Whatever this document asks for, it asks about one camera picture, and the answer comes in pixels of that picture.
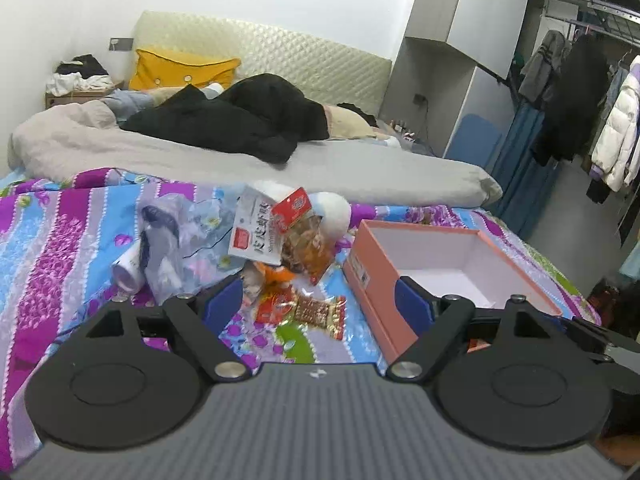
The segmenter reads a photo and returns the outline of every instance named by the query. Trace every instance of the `cream tufted headboard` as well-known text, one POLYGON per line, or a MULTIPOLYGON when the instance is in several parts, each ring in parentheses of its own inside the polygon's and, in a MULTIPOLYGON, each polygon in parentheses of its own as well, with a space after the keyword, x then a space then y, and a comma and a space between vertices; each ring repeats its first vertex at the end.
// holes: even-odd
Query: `cream tufted headboard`
POLYGON ((377 115, 391 61, 329 40, 210 16, 146 10, 134 47, 156 46, 220 58, 239 57, 236 77, 282 76, 322 104, 353 103, 377 115))

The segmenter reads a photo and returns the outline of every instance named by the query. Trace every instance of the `bedside table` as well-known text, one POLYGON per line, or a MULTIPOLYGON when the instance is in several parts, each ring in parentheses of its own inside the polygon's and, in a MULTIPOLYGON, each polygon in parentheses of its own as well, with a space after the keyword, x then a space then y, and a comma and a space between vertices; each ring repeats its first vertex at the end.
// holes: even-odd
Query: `bedside table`
MULTIPOLYGON (((115 84, 114 88, 122 88, 122 81, 115 84)), ((101 99, 113 92, 114 88, 106 88, 104 90, 75 90, 70 94, 56 97, 53 94, 44 94, 44 106, 46 109, 56 105, 68 105, 69 103, 85 103, 94 99, 101 99)))

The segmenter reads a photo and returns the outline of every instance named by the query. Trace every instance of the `white puffer jacket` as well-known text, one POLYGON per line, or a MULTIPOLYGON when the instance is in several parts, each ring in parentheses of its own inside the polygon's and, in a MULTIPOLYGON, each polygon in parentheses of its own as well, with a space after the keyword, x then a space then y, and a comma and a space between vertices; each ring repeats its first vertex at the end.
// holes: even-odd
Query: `white puffer jacket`
POLYGON ((606 174, 603 180, 613 191, 619 191, 623 182, 631 184, 638 175, 640 146, 636 144, 636 138, 639 114, 640 56, 631 64, 631 72, 622 83, 620 95, 591 155, 592 163, 606 174))

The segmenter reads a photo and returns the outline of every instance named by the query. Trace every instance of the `black disc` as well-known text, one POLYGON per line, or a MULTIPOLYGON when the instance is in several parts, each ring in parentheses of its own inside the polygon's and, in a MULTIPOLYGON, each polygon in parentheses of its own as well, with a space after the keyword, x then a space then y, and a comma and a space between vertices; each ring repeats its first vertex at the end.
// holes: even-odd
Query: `black disc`
POLYGON ((446 415, 492 446, 549 450, 593 438, 610 393, 593 364, 551 340, 517 338, 466 354, 436 381, 446 415))
POLYGON ((29 416, 47 438, 84 449, 136 446, 167 434, 198 401, 197 373, 177 355, 106 339, 80 348, 55 354, 27 389, 29 416))

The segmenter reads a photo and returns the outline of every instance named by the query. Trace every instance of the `gray ribbed surface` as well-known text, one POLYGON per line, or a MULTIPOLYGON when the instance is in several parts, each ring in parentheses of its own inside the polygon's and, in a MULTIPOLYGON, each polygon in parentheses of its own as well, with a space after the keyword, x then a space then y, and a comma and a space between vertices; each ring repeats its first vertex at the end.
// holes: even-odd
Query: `gray ribbed surface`
POLYGON ((46 444, 12 474, 17 480, 621 476, 590 446, 540 456, 484 446, 448 426, 419 387, 391 384, 372 365, 279 364, 264 365, 243 384, 215 387, 195 418, 148 446, 82 453, 46 444))

